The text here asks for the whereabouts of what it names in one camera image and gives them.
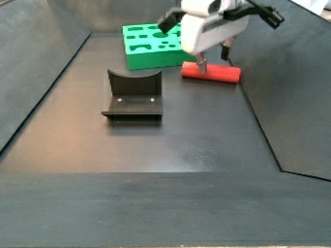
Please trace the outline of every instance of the gray floor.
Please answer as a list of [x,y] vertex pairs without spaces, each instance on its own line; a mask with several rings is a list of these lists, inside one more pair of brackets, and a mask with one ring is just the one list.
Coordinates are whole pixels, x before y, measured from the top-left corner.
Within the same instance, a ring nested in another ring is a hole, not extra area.
[[[162,124],[109,122],[107,69],[129,72],[119,35],[95,35],[0,158],[0,172],[278,171],[238,85],[163,69]],[[221,61],[221,51],[207,54]]]
[[0,247],[331,245],[331,184],[279,172],[241,86],[166,68],[162,125],[110,125],[122,48],[89,40],[2,155]]

